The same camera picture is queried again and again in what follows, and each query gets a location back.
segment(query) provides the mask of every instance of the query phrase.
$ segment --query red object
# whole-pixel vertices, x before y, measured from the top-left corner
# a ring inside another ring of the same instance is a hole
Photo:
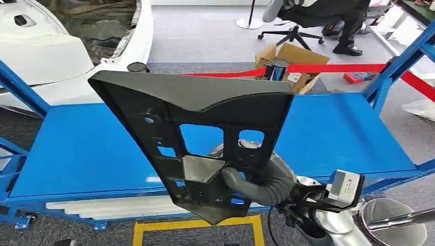
[[[349,82],[349,84],[352,84],[352,85],[354,85],[354,84],[358,84],[358,83],[361,83],[361,82],[364,81],[364,78],[361,78],[361,77],[354,77],[354,76],[352,76],[352,73],[345,73],[345,74],[343,74],[343,78],[344,78],[347,82]]]
[[[381,72],[385,68],[385,64],[326,64],[326,65],[290,65],[287,67],[287,73],[351,73],[351,72]],[[203,77],[249,77],[262,76],[266,69],[254,69],[236,73],[191,73],[185,74],[190,76]],[[414,89],[418,90],[423,95],[427,96],[432,101],[435,101],[435,88],[410,73],[406,72],[402,79]]]

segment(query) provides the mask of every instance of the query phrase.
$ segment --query blue metal rack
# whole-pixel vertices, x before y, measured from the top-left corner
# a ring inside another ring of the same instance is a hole
[[[295,96],[275,151],[298,175],[319,181],[327,181],[335,169],[382,179],[366,186],[364,194],[434,172],[435,160],[412,163],[379,119],[391,84],[424,54],[435,57],[434,34],[432,23],[363,93]],[[29,153],[0,138],[0,148],[10,153],[0,157],[9,160],[0,172],[0,205],[9,212],[0,221],[25,228],[29,216],[15,215],[25,210],[103,230],[111,219],[81,218],[47,209],[46,203],[166,195],[149,161],[105,104],[50,106],[1,61],[0,84],[44,119]],[[222,142],[207,128],[183,134],[195,154],[205,155]]]

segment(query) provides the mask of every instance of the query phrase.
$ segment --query blue shelf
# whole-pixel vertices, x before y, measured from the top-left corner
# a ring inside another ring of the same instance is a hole
[[[207,131],[189,137],[191,152],[210,151],[201,144]],[[296,96],[275,151],[298,175],[320,180],[335,169],[369,178],[420,172],[360,93]],[[105,104],[63,105],[48,112],[10,197],[162,187]]]

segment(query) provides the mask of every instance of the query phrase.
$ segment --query office chair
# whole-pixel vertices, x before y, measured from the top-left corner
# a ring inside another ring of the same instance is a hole
[[[281,39],[276,45],[280,45],[284,43],[285,41],[298,41],[305,49],[311,50],[310,47],[307,45],[307,43],[302,39],[303,37],[307,38],[315,38],[318,39],[318,43],[321,45],[325,41],[323,40],[323,37],[312,35],[309,33],[299,32],[299,25],[302,27],[317,27],[326,25],[330,22],[328,20],[331,20],[331,18],[328,19],[319,19],[319,18],[311,18],[302,16],[297,13],[297,8],[300,6],[292,6],[290,9],[284,8],[284,1],[287,0],[271,0],[269,2],[269,5],[267,6],[266,10],[263,14],[263,22],[269,23],[272,22],[275,18],[280,18],[283,21],[292,21],[295,22],[297,25],[293,28],[290,28],[288,31],[265,31],[262,32],[260,35],[257,36],[258,39],[263,39],[264,34],[277,34],[277,35],[285,35],[283,39]]]

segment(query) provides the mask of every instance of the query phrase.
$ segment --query white label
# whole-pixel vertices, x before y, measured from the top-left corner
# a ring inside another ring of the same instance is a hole
[[[290,73],[287,77],[287,80],[296,83],[301,78],[301,76],[302,73]]]

